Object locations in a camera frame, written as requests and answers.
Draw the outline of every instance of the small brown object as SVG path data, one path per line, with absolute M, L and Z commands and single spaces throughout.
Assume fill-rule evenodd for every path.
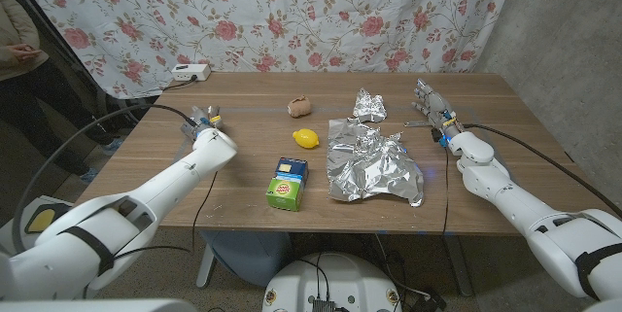
M 304 94 L 288 104 L 288 113 L 292 118 L 298 118 L 311 113 L 311 101 Z

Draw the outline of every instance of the yellow lemon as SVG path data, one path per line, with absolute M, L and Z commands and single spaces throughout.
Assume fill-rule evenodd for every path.
M 302 148 L 313 148 L 320 144 L 318 134 L 308 128 L 302 128 L 299 131 L 294 132 L 292 137 L 298 146 Z

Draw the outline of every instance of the crumpled aluminum foil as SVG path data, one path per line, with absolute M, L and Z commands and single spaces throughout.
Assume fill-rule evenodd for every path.
M 327 172 L 330 197 L 353 201 L 379 193 L 423 204 L 424 177 L 399 142 L 399 133 L 380 135 L 380 129 L 358 119 L 329 121 Z
M 382 96 L 376 95 L 371 97 L 371 94 L 364 88 L 359 90 L 353 114 L 355 117 L 359 118 L 360 122 L 380 122 L 387 117 L 387 111 L 382 102 Z

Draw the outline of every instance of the pink floral pattern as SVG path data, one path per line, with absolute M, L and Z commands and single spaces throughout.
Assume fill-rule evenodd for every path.
M 106 92 L 215 71 L 472 70 L 504 0 L 36 0 Z

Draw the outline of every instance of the concrete wall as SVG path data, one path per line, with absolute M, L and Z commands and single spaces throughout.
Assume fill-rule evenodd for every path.
M 503 75 L 589 181 L 622 202 L 622 0 L 507 0 L 475 71 Z

